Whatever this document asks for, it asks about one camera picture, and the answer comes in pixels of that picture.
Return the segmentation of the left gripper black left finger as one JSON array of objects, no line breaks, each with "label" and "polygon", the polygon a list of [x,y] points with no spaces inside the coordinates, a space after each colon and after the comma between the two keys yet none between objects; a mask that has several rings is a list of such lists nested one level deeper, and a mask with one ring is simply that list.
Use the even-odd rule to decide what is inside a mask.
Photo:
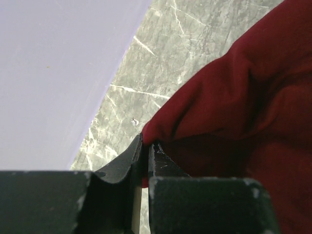
[{"label": "left gripper black left finger", "polygon": [[137,234],[142,135],[101,169],[1,171],[3,234]]}]

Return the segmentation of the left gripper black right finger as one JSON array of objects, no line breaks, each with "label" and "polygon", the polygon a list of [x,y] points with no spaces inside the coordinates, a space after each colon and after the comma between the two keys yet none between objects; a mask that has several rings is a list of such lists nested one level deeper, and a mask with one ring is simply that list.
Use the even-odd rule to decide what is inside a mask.
[{"label": "left gripper black right finger", "polygon": [[269,193],[251,178],[190,177],[158,143],[149,149],[153,234],[278,234]]}]

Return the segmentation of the dark red polo shirt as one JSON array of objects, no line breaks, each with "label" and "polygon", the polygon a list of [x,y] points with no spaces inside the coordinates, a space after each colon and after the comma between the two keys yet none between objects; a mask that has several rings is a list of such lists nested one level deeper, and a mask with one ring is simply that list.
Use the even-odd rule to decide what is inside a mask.
[{"label": "dark red polo shirt", "polygon": [[284,234],[312,231],[312,3],[285,0],[144,126],[191,176],[251,177]]}]

